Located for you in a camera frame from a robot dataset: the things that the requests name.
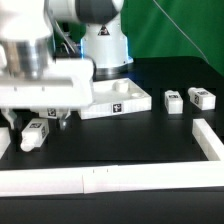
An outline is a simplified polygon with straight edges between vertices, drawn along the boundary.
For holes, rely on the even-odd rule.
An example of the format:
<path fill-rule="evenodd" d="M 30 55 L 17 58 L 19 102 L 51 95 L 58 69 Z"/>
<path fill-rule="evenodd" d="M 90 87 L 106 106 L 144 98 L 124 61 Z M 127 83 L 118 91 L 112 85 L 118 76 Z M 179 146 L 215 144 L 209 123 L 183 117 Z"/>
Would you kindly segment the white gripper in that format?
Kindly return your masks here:
<path fill-rule="evenodd" d="M 0 44 L 0 108 L 3 117 L 15 128 L 17 115 L 11 109 L 79 109 L 93 102 L 94 65 L 90 59 L 57 59 L 42 71 L 39 79 L 9 73 L 7 50 Z M 64 130 L 70 110 L 59 113 Z"/>

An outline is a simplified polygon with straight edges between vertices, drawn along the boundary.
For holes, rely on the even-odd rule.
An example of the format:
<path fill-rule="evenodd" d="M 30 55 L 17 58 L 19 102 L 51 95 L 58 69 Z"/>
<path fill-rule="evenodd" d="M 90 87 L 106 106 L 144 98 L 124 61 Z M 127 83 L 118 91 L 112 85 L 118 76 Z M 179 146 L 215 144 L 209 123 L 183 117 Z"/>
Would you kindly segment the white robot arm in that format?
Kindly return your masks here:
<path fill-rule="evenodd" d="M 0 112 L 60 120 L 91 105 L 92 77 L 129 63 L 121 31 L 124 0 L 0 0 Z"/>

